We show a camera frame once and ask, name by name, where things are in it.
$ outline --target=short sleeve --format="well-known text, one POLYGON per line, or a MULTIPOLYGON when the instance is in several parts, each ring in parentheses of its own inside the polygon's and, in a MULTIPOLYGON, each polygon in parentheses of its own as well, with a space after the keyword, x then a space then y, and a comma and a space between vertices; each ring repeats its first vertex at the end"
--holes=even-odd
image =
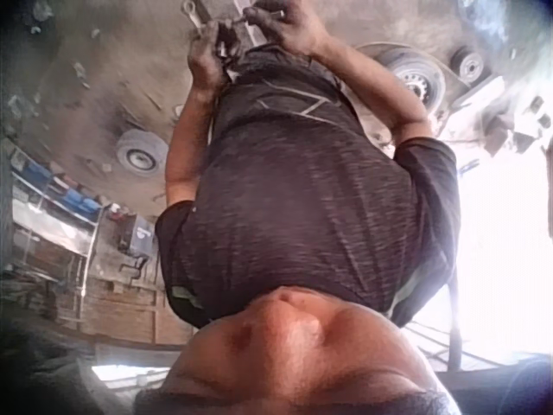
POLYGON ((179 256, 184 237, 182 227, 193 206, 192 201, 181 201, 163 212, 156 223, 156 237, 169 305, 181 320, 201 329, 210 320, 195 298, 194 287, 188 281, 179 256))
POLYGON ((421 240, 416 271, 392 313, 401 327, 454 275, 461 206, 456 159, 446 144, 415 138, 397 148, 394 160, 410 174, 421 240))

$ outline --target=hand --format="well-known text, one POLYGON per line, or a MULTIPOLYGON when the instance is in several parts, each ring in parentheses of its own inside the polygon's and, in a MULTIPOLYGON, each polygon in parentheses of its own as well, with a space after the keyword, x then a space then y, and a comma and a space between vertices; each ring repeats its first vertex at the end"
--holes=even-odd
POLYGON ((244 16, 292 54, 313 57, 330 37, 310 0, 258 0, 244 9, 244 16), (271 15, 279 10, 284 12, 282 20, 271 15))
POLYGON ((190 46, 188 66, 194 79, 193 86, 203 93, 219 95, 228 82, 223 62, 217 56, 218 43, 219 23, 211 21, 190 46))

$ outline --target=dark gray t-shirt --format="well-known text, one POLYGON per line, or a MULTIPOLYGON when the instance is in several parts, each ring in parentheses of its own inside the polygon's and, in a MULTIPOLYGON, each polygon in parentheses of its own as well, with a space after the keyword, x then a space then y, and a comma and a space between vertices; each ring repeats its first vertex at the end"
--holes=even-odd
POLYGON ((391 160, 313 64, 264 62, 219 103, 196 201, 157 223, 173 310, 202 327, 298 285, 407 323, 454 270, 453 152, 422 137, 391 160))

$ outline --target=hair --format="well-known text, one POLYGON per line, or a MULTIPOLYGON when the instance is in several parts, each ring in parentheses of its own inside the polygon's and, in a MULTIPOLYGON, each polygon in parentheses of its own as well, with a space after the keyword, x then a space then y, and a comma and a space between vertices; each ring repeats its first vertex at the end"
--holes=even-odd
POLYGON ((269 407, 270 404, 262 400, 228 402, 146 390, 137 395, 133 412, 135 415, 461 415, 457 405, 446 393, 437 392, 413 393, 378 404, 286 405, 285 411, 280 405, 279 410, 267 412, 269 407))

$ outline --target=brick wall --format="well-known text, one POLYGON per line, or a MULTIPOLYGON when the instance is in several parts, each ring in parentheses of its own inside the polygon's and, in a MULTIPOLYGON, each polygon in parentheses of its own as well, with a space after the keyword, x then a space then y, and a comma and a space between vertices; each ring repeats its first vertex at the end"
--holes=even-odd
POLYGON ((81 323, 84 333, 150 344, 179 345, 190 339, 192 327, 175 316, 162 291, 117 284, 89 279, 81 323))

